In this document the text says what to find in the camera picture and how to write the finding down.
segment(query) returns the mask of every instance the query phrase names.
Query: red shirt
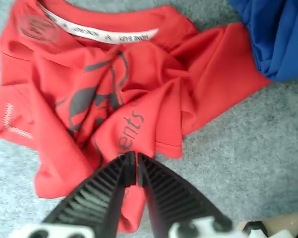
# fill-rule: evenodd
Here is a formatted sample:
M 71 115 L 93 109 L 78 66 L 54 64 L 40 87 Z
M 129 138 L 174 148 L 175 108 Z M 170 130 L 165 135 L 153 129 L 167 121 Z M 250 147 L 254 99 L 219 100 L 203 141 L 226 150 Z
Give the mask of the red shirt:
M 40 3 L 17 0 L 0 37 L 0 137 L 38 151 L 39 197 L 67 195 L 129 150 L 179 158 L 184 135 L 270 83 L 241 23 L 200 33 L 171 6 Z M 133 232 L 144 194 L 125 197 L 119 230 Z

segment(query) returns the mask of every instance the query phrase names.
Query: stitching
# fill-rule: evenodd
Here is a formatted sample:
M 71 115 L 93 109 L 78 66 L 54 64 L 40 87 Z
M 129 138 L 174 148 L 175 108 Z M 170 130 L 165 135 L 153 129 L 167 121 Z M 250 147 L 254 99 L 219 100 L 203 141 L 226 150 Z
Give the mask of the stitching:
M 30 140 L 34 140 L 33 138 L 33 135 L 29 132 L 26 132 L 24 130 L 21 130 L 19 128 L 16 128 L 16 127 L 13 127 L 11 126 L 11 116 L 12 116 L 12 111 L 13 111 L 13 105 L 11 103 L 8 103 L 6 105 L 6 108 L 5 108 L 5 112 L 4 112 L 4 115 L 3 115 L 3 127 L 12 132 L 12 133 L 15 133 L 15 134 L 18 134 L 18 135 L 21 135 L 23 137 L 26 137 Z

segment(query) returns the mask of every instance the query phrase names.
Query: blue fabric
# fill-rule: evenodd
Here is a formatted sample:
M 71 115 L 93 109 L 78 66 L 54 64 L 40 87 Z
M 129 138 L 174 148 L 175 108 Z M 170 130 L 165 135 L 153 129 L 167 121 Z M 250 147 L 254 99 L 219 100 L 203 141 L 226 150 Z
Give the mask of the blue fabric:
M 229 0 L 251 35 L 257 69 L 273 81 L 298 77 L 298 0 Z

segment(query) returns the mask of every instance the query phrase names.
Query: circular logo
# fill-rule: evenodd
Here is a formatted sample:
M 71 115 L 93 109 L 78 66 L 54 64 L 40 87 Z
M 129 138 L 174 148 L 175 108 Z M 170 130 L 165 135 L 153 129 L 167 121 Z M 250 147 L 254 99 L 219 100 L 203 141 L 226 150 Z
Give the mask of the circular logo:
M 47 19 L 38 16 L 26 16 L 19 24 L 20 31 L 25 36 L 38 41 L 55 41 L 56 26 Z

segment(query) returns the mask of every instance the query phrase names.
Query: carpet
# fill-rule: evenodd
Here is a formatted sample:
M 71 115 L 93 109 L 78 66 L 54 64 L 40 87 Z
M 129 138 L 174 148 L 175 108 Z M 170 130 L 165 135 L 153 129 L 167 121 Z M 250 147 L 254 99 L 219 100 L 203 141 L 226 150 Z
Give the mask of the carpet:
M 226 0 L 69 0 L 104 12 L 171 4 L 200 30 L 239 21 Z M 12 0 L 0 0 L 0 32 Z M 157 159 L 208 197 L 235 222 L 298 212 L 298 80 L 275 83 L 184 138 L 183 158 Z M 39 199 L 35 151 L 0 139 L 0 238 L 40 222 L 59 199 Z M 134 234 L 152 237 L 148 211 Z

